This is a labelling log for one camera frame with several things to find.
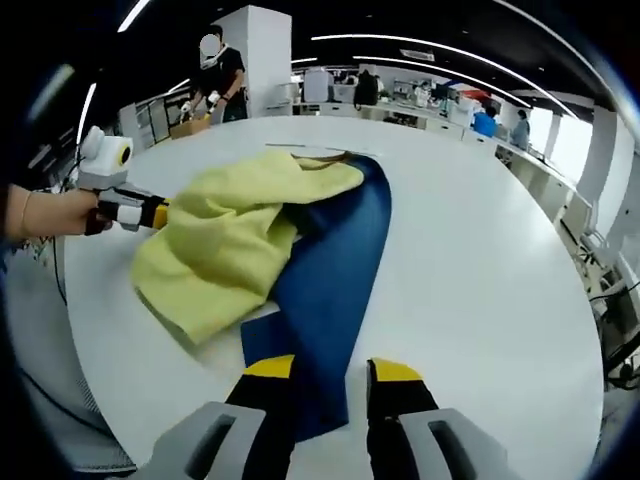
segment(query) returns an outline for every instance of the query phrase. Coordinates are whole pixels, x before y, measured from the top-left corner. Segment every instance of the cardboard box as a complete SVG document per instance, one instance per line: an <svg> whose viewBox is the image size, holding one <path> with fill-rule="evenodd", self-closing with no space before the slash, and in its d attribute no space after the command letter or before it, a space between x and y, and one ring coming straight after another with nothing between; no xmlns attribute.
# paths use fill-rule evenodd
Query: cardboard box
<svg viewBox="0 0 640 480"><path fill-rule="evenodd" d="M177 138L188 137L189 135L195 135L202 130L209 128L211 123L210 115L205 115L203 118L195 118L187 122L171 127L169 134L174 140Z"/></svg>

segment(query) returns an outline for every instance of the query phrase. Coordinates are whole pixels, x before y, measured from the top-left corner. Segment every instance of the black shirt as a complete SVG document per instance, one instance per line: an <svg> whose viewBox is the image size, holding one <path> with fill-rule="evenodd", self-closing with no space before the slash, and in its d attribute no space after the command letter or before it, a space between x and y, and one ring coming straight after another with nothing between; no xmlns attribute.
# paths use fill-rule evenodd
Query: black shirt
<svg viewBox="0 0 640 480"><path fill-rule="evenodd" d="M236 79L237 70L244 72L242 56L235 48L227 47L214 66L199 70L195 76L195 86L205 98L214 90L222 96L227 93Z"/></svg>

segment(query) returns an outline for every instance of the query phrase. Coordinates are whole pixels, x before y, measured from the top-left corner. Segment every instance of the white round table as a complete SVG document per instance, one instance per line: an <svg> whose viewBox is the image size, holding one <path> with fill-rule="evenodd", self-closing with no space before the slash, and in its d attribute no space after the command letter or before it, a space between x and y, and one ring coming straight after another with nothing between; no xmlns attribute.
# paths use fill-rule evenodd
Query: white round table
<svg viewBox="0 0 640 480"><path fill-rule="evenodd" d="M372 478L365 368L373 356L420 372L439 405L459 409L494 436L524 479L580 478L600 428L598 337L569 254L524 187L473 145L335 117L215 126L135 156L129 181L171 197L202 170L273 148L269 144L369 154L384 168L393 199L347 373L350 423L298 444L288 478ZM138 465L165 430L207 401L224 401L244 368L238 325L188 351L138 300L129 268L149 235L116 226L68 238L65 247L82 369Z"/></svg>

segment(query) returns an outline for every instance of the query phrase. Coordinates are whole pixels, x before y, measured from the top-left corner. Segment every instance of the ceiling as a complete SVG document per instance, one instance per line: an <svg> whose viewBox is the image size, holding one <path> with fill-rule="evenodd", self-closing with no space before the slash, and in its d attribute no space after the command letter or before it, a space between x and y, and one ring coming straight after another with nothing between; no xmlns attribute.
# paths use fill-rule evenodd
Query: ceiling
<svg viewBox="0 0 640 480"><path fill-rule="evenodd" d="M294 59L318 57L322 64L353 64L352 55L402 58L400 48L424 49L388 40L311 41L314 35L340 33L398 35L434 41L486 57L550 91L602 101L605 97L605 91L591 72L565 47L528 20L491 0L455 4L425 2L423 7L409 2L363 7L345 1L151 0L129 30L116 33L135 3L137 0L93 0L68 2L72 7L67 7L66 0L61 0L48 2L38 14L29 12L30 38L36 47L26 57L24 52L19 56L16 53L12 60L14 64L23 65L20 88L37 90L42 85L42 80L37 78L42 78L44 72L60 62L68 62L76 70L38 125L37 136L41 141L75 126L92 82L97 82L98 87L88 121L105 122L115 118L118 108L163 93L185 79L196 62L202 28L248 3L292 16ZM567 9L571 3L555 2ZM582 24L599 30L591 17L581 14ZM433 51L435 65L504 90L528 88L482 62L445 50Z"/></svg>

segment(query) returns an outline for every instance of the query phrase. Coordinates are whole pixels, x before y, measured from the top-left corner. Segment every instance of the yellow cloth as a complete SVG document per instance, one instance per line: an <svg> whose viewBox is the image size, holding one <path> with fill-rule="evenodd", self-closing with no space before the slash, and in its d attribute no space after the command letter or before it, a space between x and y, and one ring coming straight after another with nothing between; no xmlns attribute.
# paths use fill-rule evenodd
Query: yellow cloth
<svg viewBox="0 0 640 480"><path fill-rule="evenodd" d="M136 252L133 284L160 319L200 343L266 301L296 236L282 204L329 198L362 181L344 163L281 151L205 171Z"/></svg>

